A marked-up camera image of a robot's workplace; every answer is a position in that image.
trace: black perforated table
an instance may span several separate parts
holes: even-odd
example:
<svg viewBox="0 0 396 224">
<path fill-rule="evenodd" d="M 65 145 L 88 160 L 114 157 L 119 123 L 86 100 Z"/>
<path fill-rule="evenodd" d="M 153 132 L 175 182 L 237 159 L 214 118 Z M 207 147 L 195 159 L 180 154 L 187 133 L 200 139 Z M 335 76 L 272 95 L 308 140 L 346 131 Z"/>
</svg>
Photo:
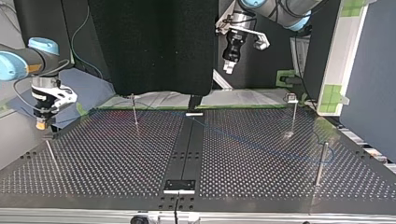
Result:
<svg viewBox="0 0 396 224">
<path fill-rule="evenodd" d="M 298 108 L 96 110 L 0 172 L 0 207 L 396 215 L 396 176 Z M 323 143 L 320 185 L 315 186 Z M 164 194 L 168 180 L 195 194 Z"/>
</svg>

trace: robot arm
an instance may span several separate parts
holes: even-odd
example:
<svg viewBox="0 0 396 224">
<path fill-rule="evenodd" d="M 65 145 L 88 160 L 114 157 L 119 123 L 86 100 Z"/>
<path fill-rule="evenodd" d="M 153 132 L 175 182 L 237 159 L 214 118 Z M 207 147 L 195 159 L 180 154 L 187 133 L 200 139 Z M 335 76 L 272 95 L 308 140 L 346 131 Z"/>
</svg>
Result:
<svg viewBox="0 0 396 224">
<path fill-rule="evenodd" d="M 60 110 L 77 101 L 72 89 L 59 79 L 59 47 L 46 38 L 31 38 L 27 49 L 12 49 L 0 45 L 0 80 L 33 77 L 31 106 L 37 119 L 37 129 L 47 129 Z"/>
<path fill-rule="evenodd" d="M 240 49 L 248 34 L 256 36 L 254 48 L 267 49 L 270 43 L 265 34 L 253 31 L 262 15 L 292 31 L 299 31 L 309 21 L 311 9 L 321 0 L 235 0 L 217 22 L 217 32 L 227 35 L 228 46 L 223 52 L 224 70 L 233 72 L 241 57 Z"/>
</svg>

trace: black curtain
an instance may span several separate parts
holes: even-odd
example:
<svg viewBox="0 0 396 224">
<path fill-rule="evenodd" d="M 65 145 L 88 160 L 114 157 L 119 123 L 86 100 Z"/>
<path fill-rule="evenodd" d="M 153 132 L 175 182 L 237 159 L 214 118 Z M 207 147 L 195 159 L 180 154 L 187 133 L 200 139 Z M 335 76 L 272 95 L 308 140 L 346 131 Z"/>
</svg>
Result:
<svg viewBox="0 0 396 224">
<path fill-rule="evenodd" d="M 90 0 L 117 94 L 207 95 L 215 64 L 217 0 Z"/>
</svg>

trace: black bracket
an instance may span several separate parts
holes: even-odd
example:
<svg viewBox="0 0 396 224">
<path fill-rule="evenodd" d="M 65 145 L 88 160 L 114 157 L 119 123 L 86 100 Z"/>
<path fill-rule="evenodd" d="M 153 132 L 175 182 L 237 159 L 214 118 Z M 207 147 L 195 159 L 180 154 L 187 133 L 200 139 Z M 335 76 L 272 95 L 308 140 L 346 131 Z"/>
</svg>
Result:
<svg viewBox="0 0 396 224">
<path fill-rule="evenodd" d="M 167 180 L 164 194 L 194 194 L 195 180 Z"/>
</svg>

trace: metal rod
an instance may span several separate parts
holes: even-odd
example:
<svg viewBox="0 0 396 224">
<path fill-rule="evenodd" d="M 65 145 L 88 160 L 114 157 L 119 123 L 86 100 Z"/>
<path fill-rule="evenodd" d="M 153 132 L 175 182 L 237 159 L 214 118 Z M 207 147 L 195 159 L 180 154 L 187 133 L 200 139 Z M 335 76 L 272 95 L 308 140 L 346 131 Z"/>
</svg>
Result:
<svg viewBox="0 0 396 224">
<path fill-rule="evenodd" d="M 136 103 L 134 101 L 134 95 L 133 94 L 131 95 L 131 100 L 132 100 L 132 108 L 134 109 L 134 124 L 137 125 L 138 122 L 137 122 L 137 115 L 136 115 L 136 108 L 135 108 Z"/>
<path fill-rule="evenodd" d="M 295 103 L 295 104 L 294 104 L 293 123 L 294 123 L 294 121 L 296 120 L 297 104 L 298 104 L 298 103 Z"/>
<path fill-rule="evenodd" d="M 50 141 L 49 141 L 49 140 L 47 140 L 47 141 L 46 141 L 46 144 L 47 144 L 47 147 L 49 148 L 49 153 L 50 153 L 50 156 L 52 157 L 52 159 L 53 159 L 53 160 L 55 160 L 55 161 L 56 161 L 56 159 L 55 159 L 55 155 L 53 154 L 52 147 L 51 147 L 51 145 L 50 145 Z"/>
<path fill-rule="evenodd" d="M 319 168 L 318 168 L 317 178 L 315 179 L 315 186 L 316 187 L 320 186 L 320 179 L 321 179 L 322 172 L 323 172 L 323 162 L 324 162 L 324 159 L 326 157 L 328 149 L 329 149 L 329 143 L 325 142 L 323 144 L 323 149 L 322 149 L 322 152 L 321 152 L 321 155 L 320 155 L 320 164 L 319 164 Z"/>
</svg>

